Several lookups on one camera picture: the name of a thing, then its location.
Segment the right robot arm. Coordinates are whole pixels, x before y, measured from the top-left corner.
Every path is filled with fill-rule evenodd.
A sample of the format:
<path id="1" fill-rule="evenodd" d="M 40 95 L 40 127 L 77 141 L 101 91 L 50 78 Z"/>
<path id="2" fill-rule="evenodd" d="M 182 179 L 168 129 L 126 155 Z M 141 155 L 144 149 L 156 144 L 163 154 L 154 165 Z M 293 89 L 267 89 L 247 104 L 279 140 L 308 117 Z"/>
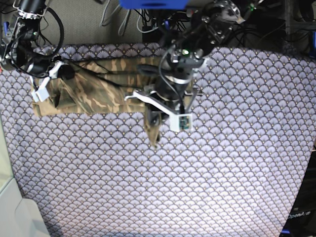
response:
<path id="1" fill-rule="evenodd" d="M 71 78 L 74 70 L 57 54 L 64 42 L 64 26 L 57 13 L 50 8 L 48 0 L 15 0 L 12 7 L 16 13 L 13 23 L 4 25 L 4 37 L 0 40 L 0 68 L 3 71 L 17 70 L 29 75 L 35 102 L 49 98 L 47 85 L 52 79 Z M 40 22 L 49 12 L 59 26 L 59 42 L 48 55 L 34 51 L 33 44 L 42 37 Z"/>

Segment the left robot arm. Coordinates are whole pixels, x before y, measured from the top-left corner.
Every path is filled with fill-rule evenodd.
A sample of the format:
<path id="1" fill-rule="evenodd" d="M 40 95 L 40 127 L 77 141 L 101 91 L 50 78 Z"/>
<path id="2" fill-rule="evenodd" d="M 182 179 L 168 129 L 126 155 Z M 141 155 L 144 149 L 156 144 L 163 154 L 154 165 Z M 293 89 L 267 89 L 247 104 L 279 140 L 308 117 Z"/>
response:
<path id="1" fill-rule="evenodd" d="M 232 0 L 212 0 L 202 8 L 187 11 L 184 17 L 189 26 L 175 30 L 171 21 L 180 20 L 180 11 L 150 8 L 156 26 L 162 32 L 162 45 L 166 48 L 158 64 L 140 64 L 138 71 L 154 78 L 142 89 L 134 90 L 126 99 L 136 98 L 145 104 L 145 122 L 153 128 L 166 119 L 174 132 L 190 130 L 193 123 L 192 104 L 200 89 L 192 88 L 195 70 L 207 55 L 231 33 L 235 23 L 245 21 L 243 10 Z"/>

